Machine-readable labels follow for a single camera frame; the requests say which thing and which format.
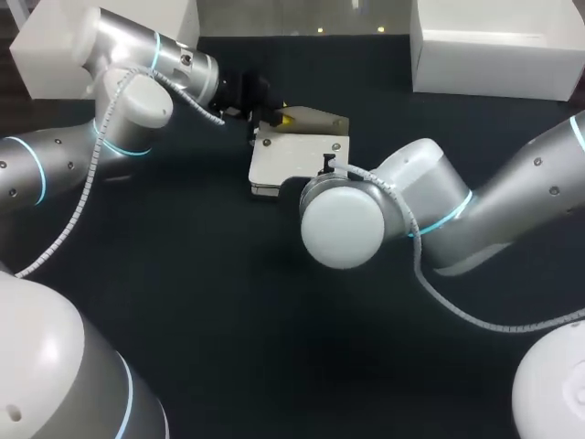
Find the black table surface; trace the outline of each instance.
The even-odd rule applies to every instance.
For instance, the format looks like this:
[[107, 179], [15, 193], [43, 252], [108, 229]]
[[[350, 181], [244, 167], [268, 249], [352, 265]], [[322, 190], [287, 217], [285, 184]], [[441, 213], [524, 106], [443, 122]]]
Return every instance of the black table surface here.
[[[351, 120], [353, 164], [429, 137], [470, 187], [577, 111], [566, 103], [414, 94], [408, 37], [203, 38], [220, 64], [257, 67], [290, 105]], [[64, 102], [62, 126], [90, 102]], [[346, 272], [314, 262], [298, 218], [250, 195], [244, 123], [177, 104], [134, 178], [100, 184], [32, 278], [61, 292], [150, 384], [183, 438], [516, 438], [516, 368], [542, 334], [449, 314], [417, 284], [411, 242]], [[52, 242], [78, 193], [4, 218], [17, 270]], [[585, 306], [578, 212], [438, 289], [462, 309], [525, 324]]]

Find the white box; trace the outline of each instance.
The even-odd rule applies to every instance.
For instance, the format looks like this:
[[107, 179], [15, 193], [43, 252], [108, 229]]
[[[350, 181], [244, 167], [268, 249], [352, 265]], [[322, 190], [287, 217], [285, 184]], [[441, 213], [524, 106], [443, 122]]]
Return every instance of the white box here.
[[572, 0], [413, 0], [414, 91], [567, 101], [585, 66]]
[[42, 0], [10, 47], [31, 98], [83, 97], [91, 78], [73, 62], [71, 46], [85, 8], [90, 5], [197, 47], [197, 0]]

